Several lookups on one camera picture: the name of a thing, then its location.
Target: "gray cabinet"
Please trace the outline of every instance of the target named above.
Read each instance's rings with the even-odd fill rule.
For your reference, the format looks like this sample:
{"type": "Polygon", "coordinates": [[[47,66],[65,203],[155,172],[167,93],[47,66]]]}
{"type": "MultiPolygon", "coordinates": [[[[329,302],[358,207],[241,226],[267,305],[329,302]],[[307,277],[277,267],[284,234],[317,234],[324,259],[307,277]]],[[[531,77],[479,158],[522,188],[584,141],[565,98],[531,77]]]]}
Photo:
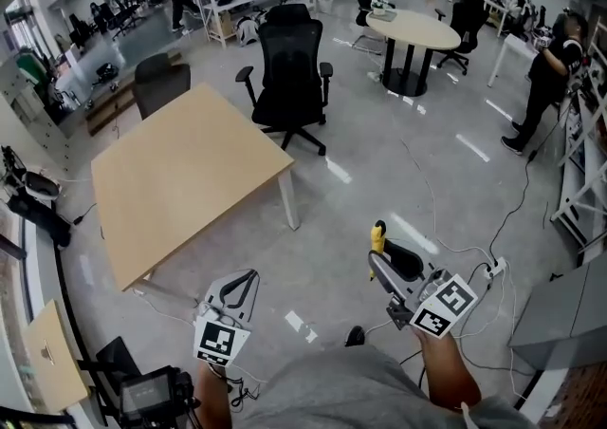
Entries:
{"type": "Polygon", "coordinates": [[[534,288],[508,345],[539,370],[607,361],[607,252],[534,288]]]}

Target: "table leg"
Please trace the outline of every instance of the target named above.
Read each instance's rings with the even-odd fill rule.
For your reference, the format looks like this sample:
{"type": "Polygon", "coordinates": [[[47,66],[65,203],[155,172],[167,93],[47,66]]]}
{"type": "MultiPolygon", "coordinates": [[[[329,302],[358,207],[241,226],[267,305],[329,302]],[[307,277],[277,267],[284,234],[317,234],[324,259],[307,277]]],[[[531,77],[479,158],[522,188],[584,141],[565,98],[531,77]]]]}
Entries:
{"type": "Polygon", "coordinates": [[[291,180],[290,170],[287,169],[278,176],[278,185],[281,188],[281,195],[283,196],[283,203],[285,204],[288,226],[293,230],[297,230],[300,228],[300,218],[297,215],[295,193],[293,192],[293,181],[291,180]]]}
{"type": "Polygon", "coordinates": [[[381,75],[381,82],[384,86],[388,86],[390,82],[390,71],[392,70],[392,59],[395,55],[395,40],[388,40],[388,49],[386,49],[386,60],[383,62],[383,74],[381,75]]]}
{"type": "Polygon", "coordinates": [[[139,279],[135,289],[142,290],[148,294],[153,294],[154,296],[161,297],[167,301],[178,302],[181,305],[185,305],[187,308],[195,308],[198,306],[198,301],[193,297],[178,294],[146,279],[139,279]]]}
{"type": "Polygon", "coordinates": [[[500,26],[497,29],[497,37],[499,38],[502,35],[502,30],[504,29],[504,22],[506,21],[506,12],[502,12],[502,21],[500,22],[500,26]]]}
{"type": "Polygon", "coordinates": [[[409,78],[409,72],[411,71],[411,61],[414,59],[415,46],[409,45],[407,48],[407,58],[405,59],[405,66],[402,68],[402,75],[400,75],[400,81],[406,82],[409,78]]]}
{"type": "Polygon", "coordinates": [[[428,70],[430,69],[430,62],[432,61],[432,50],[426,49],[424,55],[424,63],[421,66],[421,73],[419,73],[419,80],[417,81],[417,90],[415,93],[419,96],[422,95],[426,88],[426,78],[428,78],[428,70]]]}
{"type": "Polygon", "coordinates": [[[487,83],[487,86],[493,86],[493,81],[495,80],[495,77],[497,76],[497,74],[500,71],[500,66],[502,65],[502,60],[504,59],[505,54],[506,54],[506,41],[504,41],[504,43],[502,44],[502,50],[500,51],[500,54],[497,56],[497,60],[495,61],[495,67],[493,68],[493,71],[491,72],[491,77],[489,78],[489,82],[487,83]]]}

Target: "round table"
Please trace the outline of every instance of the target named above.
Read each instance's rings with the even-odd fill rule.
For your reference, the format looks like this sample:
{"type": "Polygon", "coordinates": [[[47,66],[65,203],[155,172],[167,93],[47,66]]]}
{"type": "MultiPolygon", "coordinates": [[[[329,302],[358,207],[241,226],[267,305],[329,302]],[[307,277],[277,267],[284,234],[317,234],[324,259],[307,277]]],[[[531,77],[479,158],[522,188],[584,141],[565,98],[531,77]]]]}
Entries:
{"type": "Polygon", "coordinates": [[[367,15],[369,28],[388,38],[381,82],[398,95],[419,97],[426,93],[426,78],[430,69],[432,51],[455,49],[460,45],[461,39],[452,28],[429,15],[412,10],[386,10],[386,12],[390,11],[396,12],[396,17],[391,22],[377,19],[371,13],[367,15]],[[407,58],[402,68],[392,68],[396,41],[409,43],[407,58]],[[426,48],[424,63],[419,74],[411,71],[411,61],[416,46],[426,48]]]}

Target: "black pants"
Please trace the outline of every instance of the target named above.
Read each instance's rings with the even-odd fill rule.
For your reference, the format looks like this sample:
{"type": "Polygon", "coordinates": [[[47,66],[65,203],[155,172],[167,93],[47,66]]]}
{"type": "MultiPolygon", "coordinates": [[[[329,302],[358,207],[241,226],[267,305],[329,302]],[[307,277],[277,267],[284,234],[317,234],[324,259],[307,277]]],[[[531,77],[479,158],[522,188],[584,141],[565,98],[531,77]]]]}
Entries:
{"type": "Polygon", "coordinates": [[[173,0],[173,29],[181,26],[184,6],[193,12],[200,12],[200,7],[192,0],[173,0]]]}
{"type": "Polygon", "coordinates": [[[551,103],[559,102],[563,93],[559,86],[548,84],[543,81],[535,81],[531,84],[529,101],[527,102],[527,114],[522,124],[523,128],[517,136],[516,146],[523,149],[535,133],[543,112],[551,103]]]}

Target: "chair armrest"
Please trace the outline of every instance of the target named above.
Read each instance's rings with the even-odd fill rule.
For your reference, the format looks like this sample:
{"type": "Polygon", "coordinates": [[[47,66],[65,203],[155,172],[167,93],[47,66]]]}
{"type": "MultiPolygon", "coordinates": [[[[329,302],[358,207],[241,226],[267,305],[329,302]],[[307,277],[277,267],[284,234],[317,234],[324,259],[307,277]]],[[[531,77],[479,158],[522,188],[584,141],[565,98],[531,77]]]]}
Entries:
{"type": "Polygon", "coordinates": [[[241,84],[242,82],[245,82],[246,80],[248,80],[248,75],[250,75],[252,70],[253,70],[253,66],[245,66],[236,75],[236,82],[238,84],[241,84]]]}
{"type": "Polygon", "coordinates": [[[321,63],[321,77],[331,78],[333,76],[333,66],[330,63],[321,63]]]}
{"type": "Polygon", "coordinates": [[[253,90],[253,85],[250,83],[250,73],[252,70],[253,66],[245,66],[236,75],[236,82],[239,84],[242,82],[245,83],[250,100],[253,102],[253,106],[257,106],[257,100],[255,100],[255,91],[253,90]]]}

